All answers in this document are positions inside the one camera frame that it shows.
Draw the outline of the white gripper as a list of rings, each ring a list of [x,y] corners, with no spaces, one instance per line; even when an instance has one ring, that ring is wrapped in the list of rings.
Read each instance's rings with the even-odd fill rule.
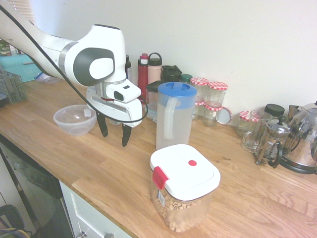
[[[108,136],[106,117],[112,120],[122,121],[122,146],[125,147],[131,136],[132,127],[142,122],[143,107],[139,99],[124,103],[118,100],[106,101],[96,94],[94,87],[89,87],[86,92],[86,99],[99,111],[97,122],[103,137]]]

